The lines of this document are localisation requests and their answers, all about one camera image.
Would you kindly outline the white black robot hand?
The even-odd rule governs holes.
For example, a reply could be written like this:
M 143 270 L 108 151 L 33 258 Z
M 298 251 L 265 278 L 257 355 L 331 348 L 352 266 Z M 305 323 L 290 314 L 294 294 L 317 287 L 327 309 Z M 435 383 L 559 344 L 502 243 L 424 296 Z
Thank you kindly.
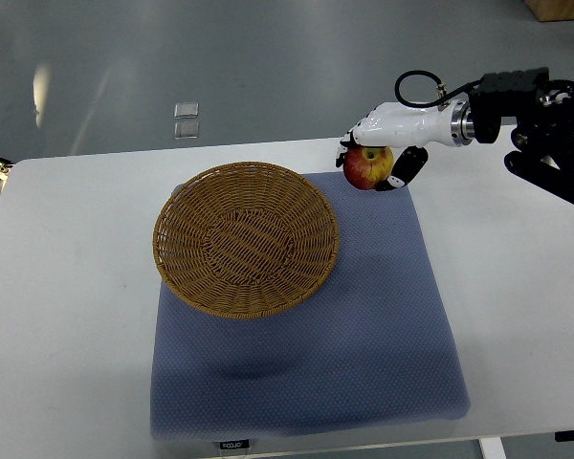
M 424 146 L 437 142 L 465 146 L 473 141 L 473 122 L 467 101 L 452 100 L 431 108 L 412 108 L 399 102 L 384 102 L 371 110 L 339 141 L 336 168 L 344 165 L 349 147 L 406 147 L 388 177 L 375 185 L 376 191 L 407 186 L 429 159 Z

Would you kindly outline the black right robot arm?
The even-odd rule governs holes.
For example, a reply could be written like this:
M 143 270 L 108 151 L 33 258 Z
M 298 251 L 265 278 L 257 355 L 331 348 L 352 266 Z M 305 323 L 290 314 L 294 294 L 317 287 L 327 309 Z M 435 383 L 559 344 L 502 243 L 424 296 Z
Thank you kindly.
M 429 158 L 431 142 L 462 147 L 493 143 L 501 122 L 513 118 L 515 147 L 506 168 L 522 180 L 574 205 L 574 81 L 552 79 L 547 68 L 488 73 L 449 92 L 432 72 L 437 98 L 384 102 L 359 120 L 339 143 L 336 166 L 358 189 L 390 191 L 407 186 Z

